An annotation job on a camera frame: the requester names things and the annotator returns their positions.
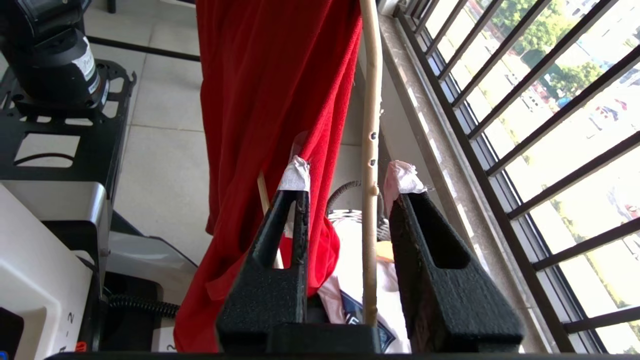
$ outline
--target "yellow object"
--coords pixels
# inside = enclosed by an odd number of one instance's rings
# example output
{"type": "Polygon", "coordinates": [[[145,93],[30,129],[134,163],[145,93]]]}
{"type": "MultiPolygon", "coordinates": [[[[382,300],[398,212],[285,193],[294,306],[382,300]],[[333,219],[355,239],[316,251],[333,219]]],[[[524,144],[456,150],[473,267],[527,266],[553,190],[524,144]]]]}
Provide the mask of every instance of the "yellow object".
{"type": "Polygon", "coordinates": [[[376,243],[376,258],[387,263],[395,263],[391,241],[379,241],[376,243]]]}

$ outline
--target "window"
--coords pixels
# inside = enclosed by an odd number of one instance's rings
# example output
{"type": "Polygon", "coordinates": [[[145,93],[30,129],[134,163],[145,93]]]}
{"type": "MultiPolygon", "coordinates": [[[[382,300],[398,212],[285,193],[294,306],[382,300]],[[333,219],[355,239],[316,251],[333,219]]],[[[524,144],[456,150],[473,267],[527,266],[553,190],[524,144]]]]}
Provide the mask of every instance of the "window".
{"type": "Polygon", "coordinates": [[[562,351],[640,353],[635,6],[412,0],[397,12],[562,351]]]}

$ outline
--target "wooden stick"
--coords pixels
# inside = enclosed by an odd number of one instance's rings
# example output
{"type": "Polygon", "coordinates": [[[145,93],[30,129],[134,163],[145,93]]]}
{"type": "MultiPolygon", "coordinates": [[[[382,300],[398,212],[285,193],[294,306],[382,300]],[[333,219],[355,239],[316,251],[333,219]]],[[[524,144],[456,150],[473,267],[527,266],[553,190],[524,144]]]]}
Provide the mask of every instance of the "wooden stick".
{"type": "MultiPolygon", "coordinates": [[[[262,213],[266,214],[267,210],[269,210],[269,206],[271,205],[271,201],[269,201],[269,193],[267,192],[267,183],[264,180],[264,174],[260,171],[258,175],[258,191],[260,192],[260,202],[262,203],[262,213]]],[[[284,265],[282,264],[282,255],[280,254],[280,248],[278,248],[278,254],[276,255],[276,260],[273,262],[273,268],[283,269],[284,265]]]]}
{"type": "Polygon", "coordinates": [[[376,299],[376,208],[378,206],[378,138],[382,88],[382,43],[375,0],[360,0],[367,51],[367,75],[362,126],[362,294],[364,322],[378,324],[376,299]]]}

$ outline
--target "red cloth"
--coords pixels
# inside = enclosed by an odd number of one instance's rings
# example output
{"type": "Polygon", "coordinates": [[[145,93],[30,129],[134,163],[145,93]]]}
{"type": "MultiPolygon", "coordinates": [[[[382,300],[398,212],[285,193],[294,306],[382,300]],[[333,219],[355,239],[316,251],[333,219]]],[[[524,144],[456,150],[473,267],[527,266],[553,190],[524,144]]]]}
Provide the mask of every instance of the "red cloth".
{"type": "MultiPolygon", "coordinates": [[[[179,351],[215,352],[216,316],[262,221],[294,137],[310,163],[308,289],[331,275],[339,240],[324,216],[360,39],[355,0],[206,0],[196,4],[214,234],[175,322],[179,351]]],[[[288,266],[291,241],[280,245],[288,266]]]]}

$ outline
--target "metal railing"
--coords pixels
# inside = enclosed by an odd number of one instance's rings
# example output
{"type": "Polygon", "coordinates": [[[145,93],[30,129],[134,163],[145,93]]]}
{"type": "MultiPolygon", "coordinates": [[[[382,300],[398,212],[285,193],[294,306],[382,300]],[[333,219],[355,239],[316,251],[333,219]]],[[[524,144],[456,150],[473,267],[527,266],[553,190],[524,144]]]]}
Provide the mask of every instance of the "metal railing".
{"type": "Polygon", "coordinates": [[[406,7],[398,7],[395,16],[406,33],[420,66],[426,74],[427,81],[433,88],[435,97],[451,124],[457,141],[468,159],[557,348],[562,352],[607,352],[595,329],[640,319],[640,306],[588,317],[558,264],[640,231],[640,218],[635,218],[553,254],[547,247],[529,212],[638,147],[640,132],[632,134],[618,145],[596,156],[527,201],[520,199],[505,167],[638,64],[640,47],[631,50],[618,63],[605,71],[592,84],[544,121],[529,136],[515,144],[515,147],[505,156],[497,159],[484,131],[524,91],[542,77],[554,62],[616,3],[616,0],[597,2],[565,36],[557,41],[557,44],[544,55],[542,60],[533,66],[517,84],[514,84],[513,89],[483,119],[479,120],[475,119],[473,110],[467,102],[468,96],[516,44],[552,0],[535,1],[522,16],[520,22],[504,36],[503,41],[496,47],[489,59],[463,88],[459,88],[451,70],[460,61],[465,51],[469,49],[473,40],[488,24],[504,0],[492,0],[484,7],[484,12],[477,18],[469,34],[465,36],[449,60],[445,61],[438,50],[438,45],[467,4],[467,0],[448,1],[456,2],[435,35],[429,32],[426,25],[436,6],[441,3],[439,0],[410,0],[406,7]]]}

